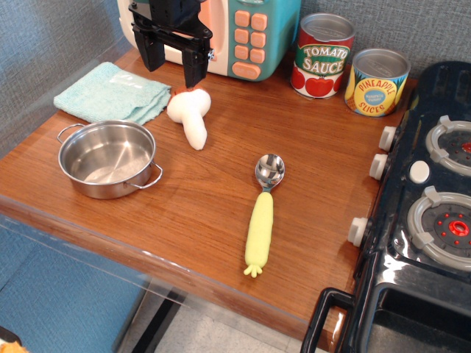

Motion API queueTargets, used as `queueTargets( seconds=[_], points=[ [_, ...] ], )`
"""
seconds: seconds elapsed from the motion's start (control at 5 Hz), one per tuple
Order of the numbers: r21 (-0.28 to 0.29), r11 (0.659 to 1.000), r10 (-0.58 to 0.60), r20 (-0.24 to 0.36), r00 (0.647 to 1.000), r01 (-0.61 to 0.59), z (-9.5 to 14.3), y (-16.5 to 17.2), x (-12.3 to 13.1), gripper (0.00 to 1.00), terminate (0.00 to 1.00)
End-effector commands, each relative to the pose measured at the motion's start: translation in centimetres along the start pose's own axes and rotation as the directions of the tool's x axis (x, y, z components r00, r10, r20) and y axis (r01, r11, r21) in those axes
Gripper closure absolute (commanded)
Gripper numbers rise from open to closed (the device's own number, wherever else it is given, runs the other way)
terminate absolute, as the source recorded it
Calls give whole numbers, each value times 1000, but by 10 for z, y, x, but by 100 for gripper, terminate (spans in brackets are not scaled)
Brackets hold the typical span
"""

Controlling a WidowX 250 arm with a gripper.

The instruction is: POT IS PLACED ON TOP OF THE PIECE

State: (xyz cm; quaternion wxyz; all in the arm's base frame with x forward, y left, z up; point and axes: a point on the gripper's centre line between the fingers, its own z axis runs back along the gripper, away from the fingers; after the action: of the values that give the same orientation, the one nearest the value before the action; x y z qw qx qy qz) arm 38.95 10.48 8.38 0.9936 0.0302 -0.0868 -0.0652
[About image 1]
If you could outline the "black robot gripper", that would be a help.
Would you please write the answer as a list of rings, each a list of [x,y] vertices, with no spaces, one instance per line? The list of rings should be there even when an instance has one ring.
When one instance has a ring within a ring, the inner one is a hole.
[[[135,42],[149,71],[165,63],[167,45],[182,52],[187,88],[194,88],[206,77],[213,33],[199,19],[201,6],[201,1],[192,0],[131,3]]]

